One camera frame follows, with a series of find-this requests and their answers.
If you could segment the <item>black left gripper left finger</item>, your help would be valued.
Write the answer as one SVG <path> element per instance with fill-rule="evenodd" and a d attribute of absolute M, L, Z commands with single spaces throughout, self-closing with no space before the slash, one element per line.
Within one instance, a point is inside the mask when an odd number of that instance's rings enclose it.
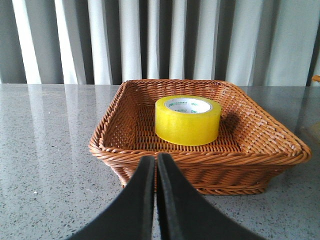
<path fill-rule="evenodd" d="M 154 213 L 155 158 L 143 156 L 127 186 L 98 217 L 70 240 L 150 240 Z"/>

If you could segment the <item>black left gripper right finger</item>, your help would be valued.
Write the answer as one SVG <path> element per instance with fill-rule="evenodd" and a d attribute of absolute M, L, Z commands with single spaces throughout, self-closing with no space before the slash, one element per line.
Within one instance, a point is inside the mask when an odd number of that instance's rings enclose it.
<path fill-rule="evenodd" d="M 261 239 L 207 202 L 168 153 L 158 155 L 157 208 L 164 240 Z"/>

